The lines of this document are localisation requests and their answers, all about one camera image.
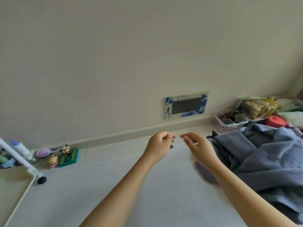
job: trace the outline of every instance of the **blue and white decorative frame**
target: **blue and white decorative frame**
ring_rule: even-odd
[[[174,101],[192,99],[192,98],[198,98],[198,97],[202,98],[200,109],[198,111],[189,111],[186,113],[172,114],[172,103]],[[190,95],[167,97],[166,105],[165,105],[165,118],[166,119],[181,118],[181,117],[203,114],[205,111],[205,107],[206,107],[207,97],[208,97],[208,92],[200,92],[200,93],[194,93],[194,94],[190,94]]]

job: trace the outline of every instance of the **red container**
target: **red container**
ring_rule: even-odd
[[[285,127],[287,125],[287,121],[286,121],[286,119],[279,117],[279,116],[270,116],[266,120],[265,125],[272,126],[275,128]]]

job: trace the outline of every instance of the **left hand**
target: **left hand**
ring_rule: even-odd
[[[157,164],[173,148],[172,142],[176,136],[168,131],[156,133],[149,139],[142,157],[148,159],[151,164]]]

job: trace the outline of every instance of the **gray fabric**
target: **gray fabric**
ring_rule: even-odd
[[[292,131],[252,124],[209,141],[222,163],[265,200],[303,213],[303,141]],[[197,167],[217,183],[201,164]]]

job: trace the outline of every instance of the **floor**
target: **floor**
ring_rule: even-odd
[[[174,132],[211,134],[213,125]],[[9,227],[79,226],[143,153],[149,137],[81,150],[79,162],[45,170]],[[246,226],[223,191],[205,182],[181,138],[150,172],[127,226]]]

